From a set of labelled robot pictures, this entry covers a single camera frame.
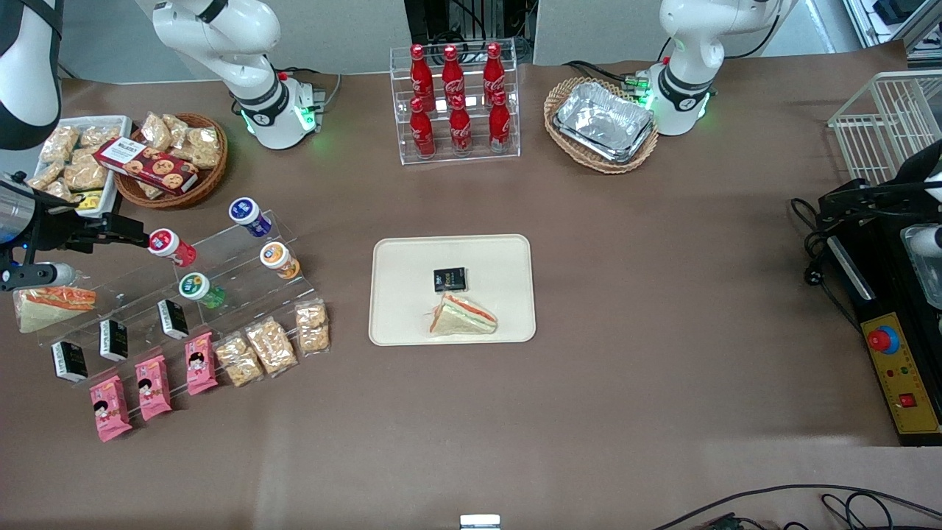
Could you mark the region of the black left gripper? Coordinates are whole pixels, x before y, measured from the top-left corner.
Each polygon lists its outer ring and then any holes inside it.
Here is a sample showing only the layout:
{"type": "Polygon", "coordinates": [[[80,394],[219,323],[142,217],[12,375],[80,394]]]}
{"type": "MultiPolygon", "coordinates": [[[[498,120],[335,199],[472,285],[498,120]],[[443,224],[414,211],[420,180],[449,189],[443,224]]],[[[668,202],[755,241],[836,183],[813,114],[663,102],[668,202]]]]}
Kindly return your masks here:
{"type": "Polygon", "coordinates": [[[818,223],[838,224],[861,209],[886,211],[893,220],[915,224],[922,221],[922,211],[932,210],[932,196],[912,183],[871,185],[865,179],[851,179],[818,198],[818,223]]]}

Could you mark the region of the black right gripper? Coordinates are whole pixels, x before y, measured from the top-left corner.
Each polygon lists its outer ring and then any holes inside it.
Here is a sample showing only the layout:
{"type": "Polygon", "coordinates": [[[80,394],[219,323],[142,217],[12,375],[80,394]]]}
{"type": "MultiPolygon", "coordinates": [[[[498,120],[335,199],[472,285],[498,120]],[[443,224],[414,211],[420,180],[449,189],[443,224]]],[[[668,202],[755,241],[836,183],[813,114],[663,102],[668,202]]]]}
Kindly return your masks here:
{"type": "Polygon", "coordinates": [[[147,248],[150,234],[138,220],[124,216],[87,218],[78,215],[60,198],[35,196],[31,221],[32,250],[93,252],[95,244],[131,244],[147,248]]]}

